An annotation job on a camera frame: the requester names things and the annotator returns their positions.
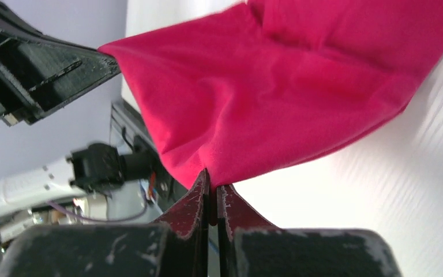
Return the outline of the crimson red t shirt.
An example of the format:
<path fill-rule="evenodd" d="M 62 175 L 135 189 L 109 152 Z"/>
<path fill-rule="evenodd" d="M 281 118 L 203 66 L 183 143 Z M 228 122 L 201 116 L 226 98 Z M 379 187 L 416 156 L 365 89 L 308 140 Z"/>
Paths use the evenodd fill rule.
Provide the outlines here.
<path fill-rule="evenodd" d="M 443 1 L 247 1 L 101 46 L 166 170 L 231 184 L 399 115 L 443 55 Z"/>

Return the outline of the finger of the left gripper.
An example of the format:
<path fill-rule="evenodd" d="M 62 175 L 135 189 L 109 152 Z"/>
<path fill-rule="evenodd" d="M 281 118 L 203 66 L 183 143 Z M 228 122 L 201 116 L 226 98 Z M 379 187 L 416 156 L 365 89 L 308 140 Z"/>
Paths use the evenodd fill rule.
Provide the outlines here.
<path fill-rule="evenodd" d="M 0 120 L 34 124 L 120 72 L 95 49 L 45 35 L 0 1 Z"/>

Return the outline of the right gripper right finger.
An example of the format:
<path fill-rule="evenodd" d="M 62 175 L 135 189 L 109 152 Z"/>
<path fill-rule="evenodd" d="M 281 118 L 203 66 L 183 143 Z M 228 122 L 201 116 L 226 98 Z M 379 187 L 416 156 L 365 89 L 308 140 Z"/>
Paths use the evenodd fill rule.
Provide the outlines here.
<path fill-rule="evenodd" d="M 282 229 L 221 186 L 221 276 L 401 276 L 389 245 L 365 229 Z"/>

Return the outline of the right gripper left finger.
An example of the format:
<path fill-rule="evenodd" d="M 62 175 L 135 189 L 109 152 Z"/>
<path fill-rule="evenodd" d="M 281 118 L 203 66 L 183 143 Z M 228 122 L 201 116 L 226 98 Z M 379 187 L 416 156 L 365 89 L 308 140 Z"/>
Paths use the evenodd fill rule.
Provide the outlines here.
<path fill-rule="evenodd" d="M 0 263 L 0 276 L 207 276 L 210 178 L 147 224 L 35 226 Z"/>

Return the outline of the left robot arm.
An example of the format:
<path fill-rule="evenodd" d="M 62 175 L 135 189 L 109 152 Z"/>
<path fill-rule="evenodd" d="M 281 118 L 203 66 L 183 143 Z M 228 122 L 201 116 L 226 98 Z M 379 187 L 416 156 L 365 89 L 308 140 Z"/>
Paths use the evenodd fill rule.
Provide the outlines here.
<path fill-rule="evenodd" d="M 0 1 L 0 121 L 9 126 L 34 124 L 119 72 L 112 56 L 45 35 Z M 0 179 L 0 218 L 148 179 L 158 165 L 153 147 L 142 140 L 134 143 L 130 154 L 93 143 L 37 169 Z"/>

